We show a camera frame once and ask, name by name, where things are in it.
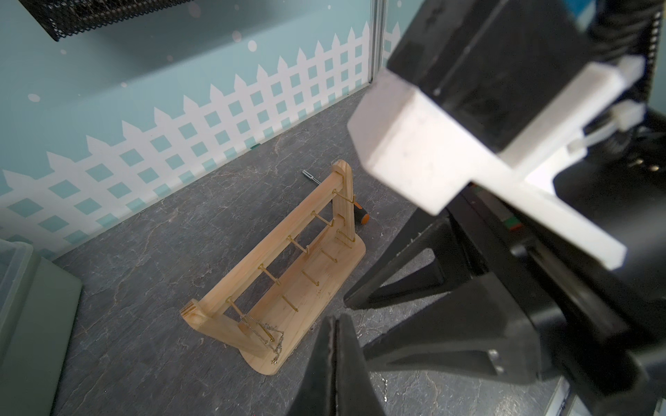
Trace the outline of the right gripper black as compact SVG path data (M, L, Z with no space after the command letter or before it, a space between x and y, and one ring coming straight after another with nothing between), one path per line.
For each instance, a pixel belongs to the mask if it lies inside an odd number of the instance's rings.
M549 369L591 414L653 414L665 397L665 302L524 214L509 230L480 196L468 187L436 217L416 210L344 295L347 308L370 310L452 291L365 345L369 370L526 385L539 379L540 337ZM495 275L469 281L455 222Z

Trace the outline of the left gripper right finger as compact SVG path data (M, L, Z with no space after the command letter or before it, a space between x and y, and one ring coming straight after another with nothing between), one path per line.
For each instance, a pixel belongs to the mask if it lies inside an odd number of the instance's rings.
M336 415L385 415L349 315L336 321Z

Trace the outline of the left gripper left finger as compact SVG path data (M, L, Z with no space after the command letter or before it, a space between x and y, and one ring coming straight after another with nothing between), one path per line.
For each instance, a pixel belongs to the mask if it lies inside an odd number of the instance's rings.
M305 376L287 415L336 414L336 319L324 318Z

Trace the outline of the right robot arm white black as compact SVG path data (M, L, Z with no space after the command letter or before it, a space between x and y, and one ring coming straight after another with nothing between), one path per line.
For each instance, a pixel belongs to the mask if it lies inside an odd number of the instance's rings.
M364 347L373 372L561 376L594 415L665 398L661 1L426 1L351 116L364 169L415 205L345 295L433 296Z

